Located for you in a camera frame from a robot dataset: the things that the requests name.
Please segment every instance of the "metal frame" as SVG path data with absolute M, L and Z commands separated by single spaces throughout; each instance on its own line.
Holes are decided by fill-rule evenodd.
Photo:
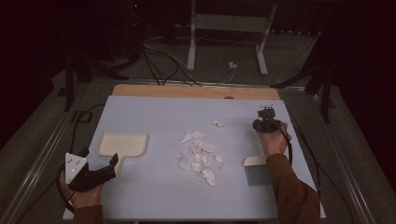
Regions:
M 319 99 L 317 95 L 311 98 L 311 104 L 315 109 L 317 117 L 321 118 L 321 114 L 318 109 Z M 343 149 L 341 149 L 341 147 L 337 144 L 337 141 L 335 141 L 334 134 L 332 130 L 330 130 L 329 124 L 326 124 L 323 119 L 318 119 L 318 123 L 322 126 L 323 131 L 329 138 L 329 142 L 332 145 L 332 149 L 336 158 L 335 161 L 337 163 L 338 169 L 344 179 L 346 188 L 349 192 L 349 196 L 352 202 L 355 204 L 356 211 L 361 218 L 361 223 L 375 224 L 376 221 L 374 215 L 368 207 L 361 188 L 349 168 Z
M 25 178 L 22 180 L 20 187 L 17 189 L 17 192 L 13 196 L 10 203 L 7 205 L 7 208 L 4 211 L 3 215 L 0 217 L 0 223 L 14 224 L 20 217 L 23 208 L 28 202 L 33 190 L 35 189 L 35 185 L 40 179 L 46 165 L 50 161 L 55 148 L 58 146 L 58 143 L 64 134 L 66 126 L 69 124 L 71 118 L 73 117 L 78 103 L 84 96 L 88 87 L 89 84 L 81 83 L 79 85 L 78 92 L 75 98 L 76 101 L 70 106 L 70 110 L 62 115 L 62 118 L 56 125 L 56 128 L 54 129 L 52 135 L 49 137 L 47 144 L 44 146 L 44 148 L 41 150 L 41 153 L 35 159 L 35 162 L 31 166 L 30 170 L 27 172 Z
M 270 14 L 266 18 L 262 17 L 242 17 L 226 15 L 208 15 L 200 14 L 195 11 L 195 0 L 191 1 L 191 36 L 189 59 L 187 69 L 191 72 L 195 67 L 195 30 L 225 30 L 225 31 L 243 31 L 262 33 L 262 42 L 256 46 L 257 61 L 260 67 L 260 73 L 263 76 L 268 75 L 267 65 L 265 64 L 263 50 L 271 30 L 272 21 L 276 12 L 277 4 L 273 4 Z

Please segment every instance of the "white paper piece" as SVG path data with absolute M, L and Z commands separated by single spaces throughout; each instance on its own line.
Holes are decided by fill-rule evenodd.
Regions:
M 205 168 L 204 170 L 202 170 L 201 177 L 204 178 L 210 186 L 216 185 L 215 174 L 210 168 Z
M 212 121 L 212 124 L 213 124 L 213 125 L 217 125 L 218 127 L 224 126 L 224 124 L 222 124 L 218 119 L 214 119 L 214 120 Z
M 222 162 L 222 157 L 220 155 L 215 155 L 215 161 Z
M 216 151 L 216 146 L 209 144 L 207 142 L 204 142 L 204 145 L 202 146 L 202 150 L 205 152 L 215 152 Z
M 186 143 L 186 142 L 190 141 L 192 138 L 194 138 L 193 133 L 186 133 L 186 134 L 184 134 L 184 137 L 183 137 L 183 139 L 181 139 L 180 143 Z
M 206 138 L 207 134 L 206 133 L 201 133 L 201 132 L 192 132 L 194 134 L 194 138 Z
M 186 157 L 183 153 L 181 153 L 181 157 L 177 158 L 178 160 L 178 167 L 181 170 L 190 170 L 190 160 Z
M 205 142 L 202 142 L 202 141 L 199 141 L 199 140 L 195 140 L 195 142 L 193 142 L 193 143 L 190 145 L 190 152 L 192 152 L 193 154 L 198 154 L 198 153 L 200 153 L 201 150 L 202 150 L 203 147 L 204 147 L 204 143 L 205 143 Z
M 194 159 L 195 159 L 196 162 L 201 163 L 201 158 L 202 158 L 201 153 L 198 153 L 198 154 L 194 155 Z
M 202 166 L 200 163 L 198 162 L 193 162 L 191 164 L 191 169 L 195 172 L 195 173 L 201 173 L 202 170 L 204 169 L 204 166 Z
M 207 159 L 207 156 L 203 156 L 203 157 L 201 158 L 201 162 L 202 162 L 202 165 L 203 165 L 204 167 L 210 167 L 210 165 L 212 164 L 212 163 Z
M 180 140 L 180 143 L 186 143 L 191 139 L 206 138 L 206 137 L 207 137 L 206 133 L 193 131 L 190 133 L 185 133 L 183 139 Z

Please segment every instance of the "person's left hand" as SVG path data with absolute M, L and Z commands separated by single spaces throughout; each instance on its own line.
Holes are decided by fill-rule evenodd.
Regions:
M 104 184 L 99 185 L 94 189 L 90 189 L 88 191 L 74 192 L 73 190 L 70 190 L 70 188 L 66 185 L 64 171 L 61 172 L 59 181 L 61 183 L 62 189 L 66 192 L 66 198 L 72 196 L 74 193 L 70 201 L 72 202 L 75 209 L 88 207 L 88 206 L 102 205 L 101 198 L 102 198 L 102 188 Z

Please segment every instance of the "metal stand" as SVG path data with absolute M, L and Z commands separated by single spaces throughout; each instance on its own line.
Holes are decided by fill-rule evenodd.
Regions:
M 311 77 L 311 79 L 309 80 L 308 84 L 305 87 L 305 91 L 307 94 L 317 94 L 318 90 L 323 85 L 320 112 L 324 120 L 327 123 L 330 123 L 329 103 L 330 103 L 330 91 L 332 85 L 332 70 L 330 68 L 324 66 L 314 66 L 312 68 L 306 69 L 300 74 L 291 77 L 281 83 L 278 83 L 276 85 L 271 85 L 270 87 L 276 89 L 283 89 L 304 77 Z
M 125 80 L 128 77 L 123 77 L 112 69 L 100 64 L 99 62 L 86 55 L 84 52 L 71 47 L 70 45 L 64 48 L 66 54 L 65 72 L 66 72 L 66 106 L 64 111 L 68 111 L 70 106 L 74 103 L 74 72 L 80 82 L 91 82 L 92 75 L 89 65 L 103 71 L 105 74 L 114 79 Z
M 191 2 L 191 39 L 189 59 L 187 61 L 187 69 L 194 70 L 195 66 L 195 30 L 223 30 L 223 31 L 242 31 L 262 33 L 262 42 L 256 46 L 257 61 L 260 67 L 260 73 L 263 76 L 268 75 L 267 66 L 262 54 L 268 34 L 270 33 L 271 24 L 276 12 L 277 5 L 273 4 L 270 14 L 267 18 L 262 17 L 243 17 L 243 16 L 227 16 L 227 15 L 209 15 L 199 14 L 195 12 L 195 0 Z

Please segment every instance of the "brown sleeve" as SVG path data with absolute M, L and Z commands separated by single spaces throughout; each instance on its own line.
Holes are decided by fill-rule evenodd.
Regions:
M 102 205 L 75 209 L 73 224 L 103 224 Z
M 297 178 L 286 156 L 275 154 L 266 162 L 280 223 L 322 223 L 318 194 Z

